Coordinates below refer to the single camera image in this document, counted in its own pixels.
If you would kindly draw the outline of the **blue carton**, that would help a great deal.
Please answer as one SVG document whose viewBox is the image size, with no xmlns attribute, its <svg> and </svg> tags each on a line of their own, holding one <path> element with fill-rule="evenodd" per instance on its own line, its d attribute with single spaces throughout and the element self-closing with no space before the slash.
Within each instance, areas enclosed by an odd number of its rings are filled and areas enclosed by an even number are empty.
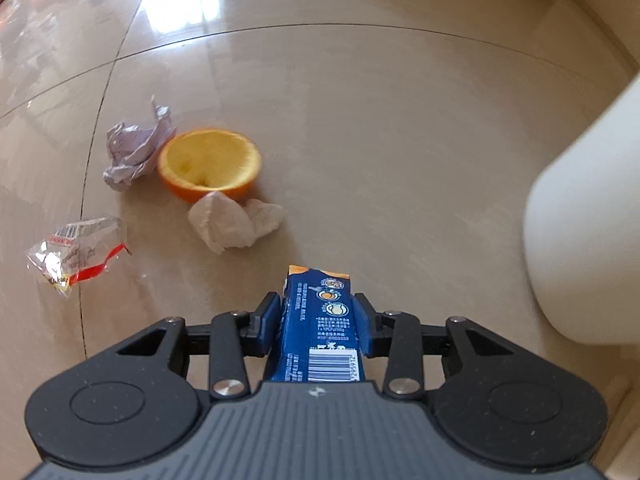
<svg viewBox="0 0 640 480">
<path fill-rule="evenodd" d="M 271 347 L 265 380 L 270 382 L 361 382 L 350 276 L 290 266 L 283 312 Z"/>
</svg>

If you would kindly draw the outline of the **white tissue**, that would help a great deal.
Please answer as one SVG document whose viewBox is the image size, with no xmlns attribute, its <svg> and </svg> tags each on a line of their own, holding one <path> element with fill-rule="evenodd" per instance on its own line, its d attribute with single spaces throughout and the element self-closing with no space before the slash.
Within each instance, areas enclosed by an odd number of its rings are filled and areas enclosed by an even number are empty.
<svg viewBox="0 0 640 480">
<path fill-rule="evenodd" d="M 284 209 L 256 198 L 240 204 L 215 191 L 190 208 L 188 219 L 205 245 L 221 255 L 229 248 L 252 247 L 260 238 L 279 229 Z"/>
</svg>

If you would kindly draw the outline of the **orange peel half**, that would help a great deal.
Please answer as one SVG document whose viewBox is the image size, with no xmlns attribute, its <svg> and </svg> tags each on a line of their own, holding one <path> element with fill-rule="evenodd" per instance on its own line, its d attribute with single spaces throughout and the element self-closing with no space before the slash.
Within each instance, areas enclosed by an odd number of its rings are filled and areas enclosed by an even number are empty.
<svg viewBox="0 0 640 480">
<path fill-rule="evenodd" d="M 160 150 L 157 171 L 166 188 L 188 204 L 221 192 L 244 202 L 262 170 L 255 143 L 224 129 L 198 129 L 178 134 Z"/>
</svg>

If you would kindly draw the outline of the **red printed clear wrapper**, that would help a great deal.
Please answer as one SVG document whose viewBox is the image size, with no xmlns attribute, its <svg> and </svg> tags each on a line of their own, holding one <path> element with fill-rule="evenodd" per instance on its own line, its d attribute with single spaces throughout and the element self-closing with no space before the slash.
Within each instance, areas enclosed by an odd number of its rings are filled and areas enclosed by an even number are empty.
<svg viewBox="0 0 640 480">
<path fill-rule="evenodd" d="M 67 223 L 29 248 L 26 258 L 58 294 L 68 297 L 122 252 L 129 252 L 124 222 L 101 217 Z"/>
</svg>

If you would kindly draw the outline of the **lilac paper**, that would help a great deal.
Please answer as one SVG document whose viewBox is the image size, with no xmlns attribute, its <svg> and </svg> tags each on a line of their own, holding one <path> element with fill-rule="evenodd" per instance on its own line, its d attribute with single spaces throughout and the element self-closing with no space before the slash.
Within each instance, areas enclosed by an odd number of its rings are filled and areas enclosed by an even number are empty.
<svg viewBox="0 0 640 480">
<path fill-rule="evenodd" d="M 110 166 L 103 171 L 105 183 L 116 192 L 124 192 L 134 180 L 152 174 L 160 151 L 176 135 L 168 106 L 151 101 L 155 125 L 143 129 L 124 122 L 114 125 L 106 134 L 106 150 Z"/>
</svg>

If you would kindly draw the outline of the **white plastic trash bin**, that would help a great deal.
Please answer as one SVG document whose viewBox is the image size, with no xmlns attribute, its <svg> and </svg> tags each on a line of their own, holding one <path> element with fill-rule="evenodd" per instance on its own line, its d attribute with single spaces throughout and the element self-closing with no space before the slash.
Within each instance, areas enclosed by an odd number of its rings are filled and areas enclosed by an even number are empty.
<svg viewBox="0 0 640 480">
<path fill-rule="evenodd" d="M 559 333 L 638 344 L 638 81 L 536 179 L 523 242 L 538 306 Z"/>
</svg>

